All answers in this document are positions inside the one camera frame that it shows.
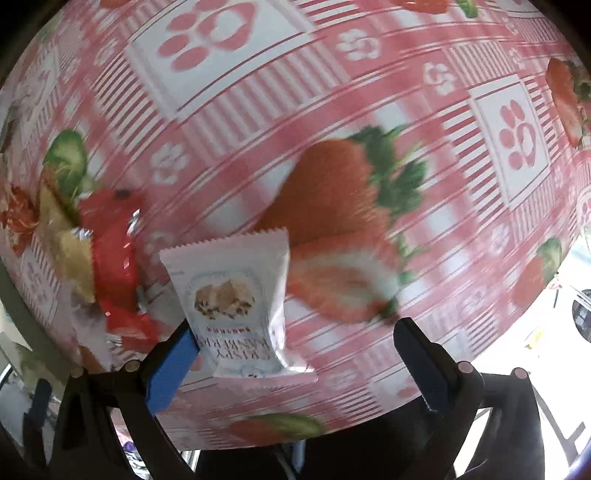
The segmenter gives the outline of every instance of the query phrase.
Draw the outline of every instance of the blue gripper pad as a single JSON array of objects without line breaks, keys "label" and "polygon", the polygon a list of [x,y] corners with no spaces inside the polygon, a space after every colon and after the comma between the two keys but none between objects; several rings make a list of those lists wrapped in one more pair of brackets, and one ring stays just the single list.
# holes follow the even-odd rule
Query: blue gripper pad
[{"label": "blue gripper pad", "polygon": [[148,381],[146,405],[152,415],[168,408],[198,353],[193,332],[187,329]]}]

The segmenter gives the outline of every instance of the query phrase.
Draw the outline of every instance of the crispy cookie image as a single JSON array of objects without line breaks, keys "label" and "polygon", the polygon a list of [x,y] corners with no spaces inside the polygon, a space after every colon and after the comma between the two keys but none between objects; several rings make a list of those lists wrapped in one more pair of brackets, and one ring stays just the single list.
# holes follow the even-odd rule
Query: crispy cookie image
[{"label": "crispy cookie image", "polygon": [[195,293],[195,309],[210,320],[221,315],[231,319],[248,315],[255,304],[248,286],[236,280],[228,280],[221,285],[207,285]]}]

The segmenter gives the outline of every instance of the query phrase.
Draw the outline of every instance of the screw head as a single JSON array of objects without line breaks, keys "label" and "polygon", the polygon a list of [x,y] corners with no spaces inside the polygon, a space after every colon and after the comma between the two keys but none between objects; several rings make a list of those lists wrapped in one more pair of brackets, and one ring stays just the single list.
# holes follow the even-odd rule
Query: screw head
[{"label": "screw head", "polygon": [[515,370],[513,370],[513,373],[521,380],[525,380],[527,378],[527,372],[521,367],[517,367]]},{"label": "screw head", "polygon": [[141,364],[137,360],[130,360],[125,364],[125,371],[129,373],[137,372],[140,365]]},{"label": "screw head", "polygon": [[73,378],[80,378],[84,375],[84,369],[82,367],[74,367],[70,370],[70,376]]},{"label": "screw head", "polygon": [[463,374],[471,374],[474,371],[474,367],[470,362],[460,362],[457,365],[457,369]]}]

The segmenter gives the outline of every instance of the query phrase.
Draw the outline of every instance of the yellow snack wrapper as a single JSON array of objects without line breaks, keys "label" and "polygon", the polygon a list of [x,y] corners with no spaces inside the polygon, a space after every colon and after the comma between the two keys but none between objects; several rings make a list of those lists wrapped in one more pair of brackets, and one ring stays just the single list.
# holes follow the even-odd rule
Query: yellow snack wrapper
[{"label": "yellow snack wrapper", "polygon": [[94,303],[95,279],[92,270],[90,232],[82,228],[59,232],[59,253],[56,261],[76,291],[89,303]]},{"label": "yellow snack wrapper", "polygon": [[58,263],[58,258],[61,256],[59,234],[64,231],[72,230],[74,227],[74,223],[61,208],[55,195],[53,195],[51,190],[44,183],[41,183],[41,189],[39,191],[38,229],[43,236],[44,243],[49,249],[49,253],[56,261],[56,268],[61,275],[64,275],[64,272],[61,269],[61,265]]}]

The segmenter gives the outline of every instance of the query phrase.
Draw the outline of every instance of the white snack packet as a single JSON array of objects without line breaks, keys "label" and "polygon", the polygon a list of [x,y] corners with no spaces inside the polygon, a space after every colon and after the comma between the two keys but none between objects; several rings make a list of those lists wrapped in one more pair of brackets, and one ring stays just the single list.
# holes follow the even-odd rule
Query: white snack packet
[{"label": "white snack packet", "polygon": [[316,379],[285,348],[286,230],[175,247],[160,260],[214,377]]}]

